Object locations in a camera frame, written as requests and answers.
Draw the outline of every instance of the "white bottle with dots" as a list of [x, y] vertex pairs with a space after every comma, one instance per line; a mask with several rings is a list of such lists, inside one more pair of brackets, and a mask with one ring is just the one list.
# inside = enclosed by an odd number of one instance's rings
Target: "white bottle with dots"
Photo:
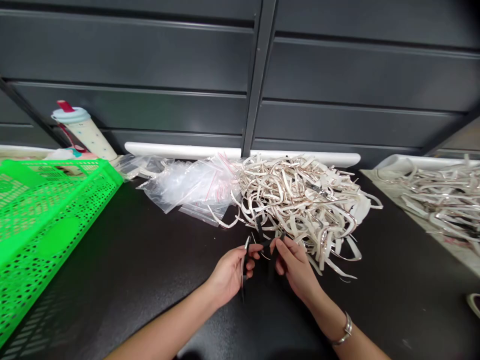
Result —
[[99, 158], [110, 161], [117, 157], [117, 153], [84, 108], [71, 107], [64, 100], [59, 100], [57, 103], [61, 108], [53, 111], [52, 119], [64, 124], [91, 153]]

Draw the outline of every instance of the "black table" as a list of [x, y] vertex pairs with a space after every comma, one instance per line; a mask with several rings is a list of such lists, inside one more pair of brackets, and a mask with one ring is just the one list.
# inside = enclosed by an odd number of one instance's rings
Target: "black table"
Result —
[[[392, 359], [480, 359], [480, 319], [465, 295], [480, 279], [426, 234], [367, 178], [383, 202], [355, 231], [363, 259], [333, 258], [324, 290]], [[236, 208], [228, 209], [230, 222]], [[207, 279], [218, 259], [245, 243], [239, 223], [216, 228], [168, 215], [135, 184], [107, 205], [0, 351], [0, 359], [101, 359]], [[313, 318], [284, 279], [267, 286], [266, 260], [190, 340], [180, 359], [334, 359]]]

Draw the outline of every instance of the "green plastic basket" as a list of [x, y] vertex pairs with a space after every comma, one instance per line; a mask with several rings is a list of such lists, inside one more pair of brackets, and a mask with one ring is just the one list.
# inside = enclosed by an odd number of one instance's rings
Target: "green plastic basket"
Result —
[[0, 347], [122, 183], [102, 159], [1, 164]]

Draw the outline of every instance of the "left hand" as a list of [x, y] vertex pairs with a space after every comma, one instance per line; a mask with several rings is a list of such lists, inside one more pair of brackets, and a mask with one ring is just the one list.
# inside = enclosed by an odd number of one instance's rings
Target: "left hand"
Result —
[[[246, 276], [248, 279], [254, 274], [255, 262], [253, 259], [260, 259], [259, 251], [263, 248], [260, 244], [250, 244], [248, 248], [250, 253], [250, 259], [246, 264]], [[219, 308], [228, 303], [240, 290], [240, 265], [246, 253], [247, 250], [245, 250], [243, 245], [228, 251], [218, 261], [205, 283]]]

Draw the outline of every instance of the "bracelet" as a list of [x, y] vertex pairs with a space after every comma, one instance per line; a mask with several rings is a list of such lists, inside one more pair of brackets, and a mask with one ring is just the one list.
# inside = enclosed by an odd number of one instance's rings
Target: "bracelet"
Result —
[[338, 340], [338, 341], [331, 341], [331, 345], [332, 346], [339, 346], [339, 345], [342, 345], [345, 340], [347, 340], [349, 337], [352, 336], [352, 319], [350, 318], [350, 315], [345, 311], [345, 315], [346, 315], [346, 325], [345, 325], [345, 335], [343, 335], [343, 337]]

